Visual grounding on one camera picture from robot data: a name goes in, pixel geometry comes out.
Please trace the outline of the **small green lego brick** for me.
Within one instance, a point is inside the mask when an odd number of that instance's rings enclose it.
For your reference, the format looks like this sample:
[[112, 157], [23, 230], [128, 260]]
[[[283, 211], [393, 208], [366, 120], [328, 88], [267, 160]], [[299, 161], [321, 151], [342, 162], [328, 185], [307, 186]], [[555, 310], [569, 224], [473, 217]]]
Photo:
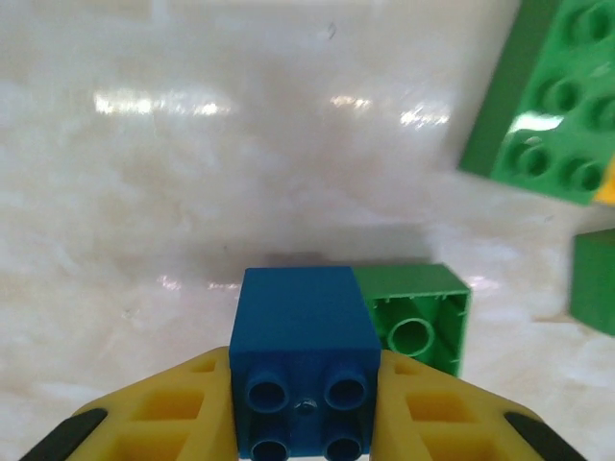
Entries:
[[385, 350], [451, 376], [461, 368], [472, 290], [440, 263], [353, 269]]

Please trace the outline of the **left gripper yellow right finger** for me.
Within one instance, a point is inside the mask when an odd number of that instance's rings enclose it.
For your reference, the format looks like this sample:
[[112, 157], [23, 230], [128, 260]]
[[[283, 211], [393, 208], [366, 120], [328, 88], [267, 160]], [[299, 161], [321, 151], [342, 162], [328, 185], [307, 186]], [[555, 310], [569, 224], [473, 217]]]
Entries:
[[381, 354], [373, 461], [588, 461], [523, 405]]

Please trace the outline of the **yellow lego brick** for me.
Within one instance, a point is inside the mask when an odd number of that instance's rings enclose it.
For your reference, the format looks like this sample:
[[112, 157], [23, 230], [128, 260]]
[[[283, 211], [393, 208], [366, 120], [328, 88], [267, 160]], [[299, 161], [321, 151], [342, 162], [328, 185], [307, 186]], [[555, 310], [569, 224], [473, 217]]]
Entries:
[[596, 192], [593, 202], [605, 206], [615, 206], [615, 156], [605, 170], [603, 182]]

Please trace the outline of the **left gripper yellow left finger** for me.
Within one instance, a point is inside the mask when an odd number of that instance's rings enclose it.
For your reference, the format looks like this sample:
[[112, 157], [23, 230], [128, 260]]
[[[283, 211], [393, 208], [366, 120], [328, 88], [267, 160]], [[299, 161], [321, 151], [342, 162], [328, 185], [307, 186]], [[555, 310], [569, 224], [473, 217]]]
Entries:
[[227, 348], [87, 403], [19, 461], [234, 461]]

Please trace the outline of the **long green lego brick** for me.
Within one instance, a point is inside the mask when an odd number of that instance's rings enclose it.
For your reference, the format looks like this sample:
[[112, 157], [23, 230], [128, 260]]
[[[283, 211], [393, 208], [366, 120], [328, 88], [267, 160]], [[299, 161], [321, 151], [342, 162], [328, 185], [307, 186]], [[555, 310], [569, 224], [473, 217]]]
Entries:
[[460, 170], [586, 206], [615, 155], [615, 0], [521, 0]]
[[575, 236], [569, 311], [615, 337], [615, 228]]

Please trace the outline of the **small blue lego brick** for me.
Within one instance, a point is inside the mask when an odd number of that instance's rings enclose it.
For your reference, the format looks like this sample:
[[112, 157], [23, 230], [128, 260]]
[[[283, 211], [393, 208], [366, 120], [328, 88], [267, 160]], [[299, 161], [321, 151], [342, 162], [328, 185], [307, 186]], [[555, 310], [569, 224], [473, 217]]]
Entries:
[[246, 270], [229, 360], [240, 457], [368, 453], [381, 342], [351, 268]]

